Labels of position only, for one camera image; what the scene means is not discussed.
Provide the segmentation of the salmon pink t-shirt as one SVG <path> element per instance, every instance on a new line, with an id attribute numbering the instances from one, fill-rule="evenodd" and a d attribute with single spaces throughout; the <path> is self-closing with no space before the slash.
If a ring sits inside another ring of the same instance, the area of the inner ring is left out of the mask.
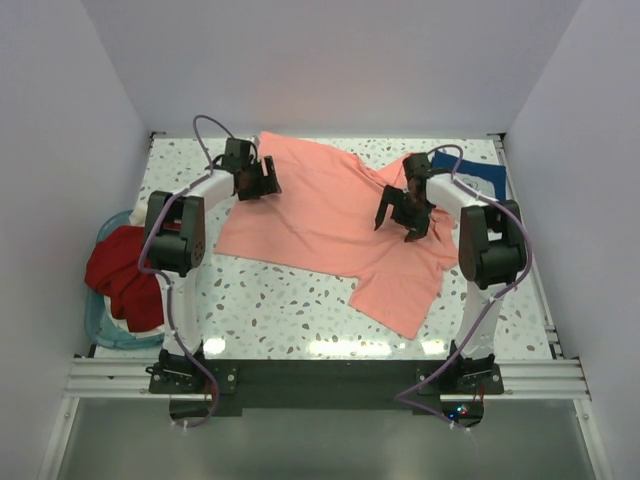
<path id="1" fill-rule="evenodd" d="M 414 338 L 458 262 L 453 218 L 435 209 L 413 242 L 393 221 L 374 227 L 384 187 L 406 185 L 401 160 L 373 170 L 355 154 L 270 132 L 259 152 L 273 158 L 282 191 L 236 203 L 216 253 L 355 278 L 350 306 Z"/>

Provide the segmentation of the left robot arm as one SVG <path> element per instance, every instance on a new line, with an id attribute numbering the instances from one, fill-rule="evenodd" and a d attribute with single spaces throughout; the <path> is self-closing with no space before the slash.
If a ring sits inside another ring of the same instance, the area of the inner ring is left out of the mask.
<path id="1" fill-rule="evenodd" d="M 200 390 L 207 380 L 205 365 L 189 358 L 202 345 L 196 278 L 207 255 L 207 213 L 231 198 L 253 201 L 281 192 L 274 160 L 260 157 L 258 145 L 256 138 L 228 138 L 223 153 L 210 160 L 200 177 L 174 191 L 155 190 L 147 200 L 138 267 L 158 281 L 165 327 L 162 350 L 186 357 L 171 375 L 185 392 Z"/>

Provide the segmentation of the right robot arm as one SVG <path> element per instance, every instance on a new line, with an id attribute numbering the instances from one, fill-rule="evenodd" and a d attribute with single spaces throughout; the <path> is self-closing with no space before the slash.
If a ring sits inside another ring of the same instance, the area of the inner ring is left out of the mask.
<path id="1" fill-rule="evenodd" d="M 375 227 L 386 216 L 405 227 L 407 242 L 427 235 L 437 207 L 459 226 L 458 265 L 467 282 L 463 320 L 447 360 L 432 376 L 444 375 L 448 386 L 469 392 L 481 373 L 493 368 L 494 336 L 503 298 L 531 269 L 531 242 L 514 200 L 499 200 L 468 186 L 450 169 L 432 161 L 438 152 L 411 154 L 403 161 L 407 186 L 383 189 Z"/>

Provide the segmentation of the folded blue printed t-shirt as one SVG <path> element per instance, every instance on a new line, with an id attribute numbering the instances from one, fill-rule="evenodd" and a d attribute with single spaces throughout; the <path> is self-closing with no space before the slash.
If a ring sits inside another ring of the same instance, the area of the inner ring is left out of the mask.
<path id="1" fill-rule="evenodd" d="M 484 196 L 499 201 L 507 199 L 507 173 L 504 166 L 462 160 L 456 171 L 456 176 L 468 187 Z"/>

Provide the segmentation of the red t-shirt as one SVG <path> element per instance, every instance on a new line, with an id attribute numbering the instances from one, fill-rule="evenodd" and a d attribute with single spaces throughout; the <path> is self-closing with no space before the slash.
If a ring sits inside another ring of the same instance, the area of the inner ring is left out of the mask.
<path id="1" fill-rule="evenodd" d="M 163 325 L 161 292 L 156 277 L 138 268 L 144 229 L 123 225 L 94 247 L 86 265 L 85 283 L 105 296 L 111 317 L 124 321 L 133 334 Z"/>

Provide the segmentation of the clear teal plastic bin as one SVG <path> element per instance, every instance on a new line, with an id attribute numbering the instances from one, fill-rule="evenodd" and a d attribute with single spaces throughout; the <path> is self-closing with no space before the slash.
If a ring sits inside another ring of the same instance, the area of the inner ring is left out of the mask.
<path id="1" fill-rule="evenodd" d="M 128 217 L 131 212 L 132 210 L 126 210 L 109 218 L 100 228 L 96 244 L 106 239 L 119 226 L 129 225 Z M 109 300 L 87 286 L 88 297 L 84 324 L 86 333 L 91 341 L 112 350 L 137 350 L 163 346 L 180 352 L 181 349 L 174 345 L 172 331 L 165 328 L 167 325 L 164 319 L 166 309 L 163 307 L 163 301 L 166 299 L 166 279 L 170 278 L 173 281 L 171 307 L 174 309 L 172 320 L 175 330 L 178 331 L 180 339 L 187 348 L 193 352 L 199 350 L 202 344 L 202 336 L 199 332 L 194 302 L 195 273 L 190 272 L 185 279 L 179 278 L 174 272 L 166 272 L 164 275 L 159 275 L 151 271 L 149 261 L 144 263 L 143 268 L 140 268 L 139 265 L 138 268 L 143 273 L 154 275 L 158 281 L 163 309 L 163 325 L 145 334 L 130 333 L 124 321 L 118 321 L 111 317 Z"/>

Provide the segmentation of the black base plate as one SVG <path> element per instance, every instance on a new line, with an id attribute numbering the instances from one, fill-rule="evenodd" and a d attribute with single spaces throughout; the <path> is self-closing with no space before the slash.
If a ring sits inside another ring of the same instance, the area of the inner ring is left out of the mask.
<path id="1" fill-rule="evenodd" d="M 248 409 L 397 410 L 477 425 L 489 395 L 505 391 L 493 356 L 483 360 L 207 360 L 161 352 L 149 391 L 170 396 L 174 420 Z"/>

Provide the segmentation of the aluminium frame rail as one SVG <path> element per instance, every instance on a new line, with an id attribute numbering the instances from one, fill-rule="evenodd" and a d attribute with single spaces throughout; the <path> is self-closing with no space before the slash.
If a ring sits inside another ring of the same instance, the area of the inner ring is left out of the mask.
<path id="1" fill-rule="evenodd" d="M 63 396 L 66 398 L 149 397 L 149 358 L 78 358 L 71 363 Z M 505 361 L 500 364 L 504 399 L 589 400 L 578 360 Z"/>

